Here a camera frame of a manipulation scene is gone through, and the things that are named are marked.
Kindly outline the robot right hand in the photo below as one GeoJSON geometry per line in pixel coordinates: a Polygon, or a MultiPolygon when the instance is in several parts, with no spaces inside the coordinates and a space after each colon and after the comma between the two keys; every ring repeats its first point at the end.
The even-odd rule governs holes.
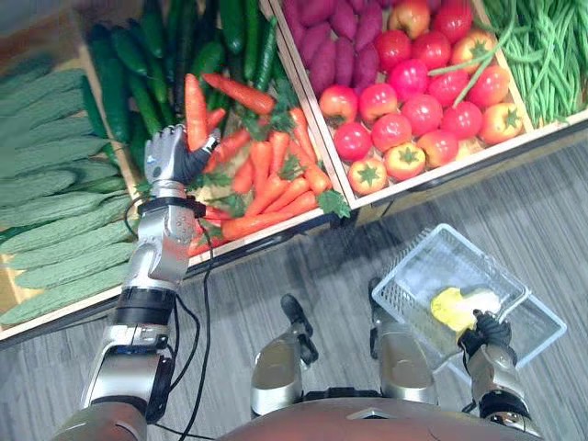
{"type": "Polygon", "coordinates": [[[458,338],[458,346],[468,356],[473,356],[483,345],[510,347],[512,329],[508,322],[499,322],[488,311],[474,310],[473,315],[474,327],[466,329],[458,338]]]}

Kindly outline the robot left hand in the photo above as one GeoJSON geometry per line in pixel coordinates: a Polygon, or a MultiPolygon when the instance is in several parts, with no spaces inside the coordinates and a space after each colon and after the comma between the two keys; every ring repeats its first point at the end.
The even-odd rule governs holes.
{"type": "Polygon", "coordinates": [[[145,143],[144,173],[155,198],[186,198],[187,186],[207,166],[220,143],[220,131],[215,129],[195,151],[187,144],[184,125],[168,126],[145,143]]]}

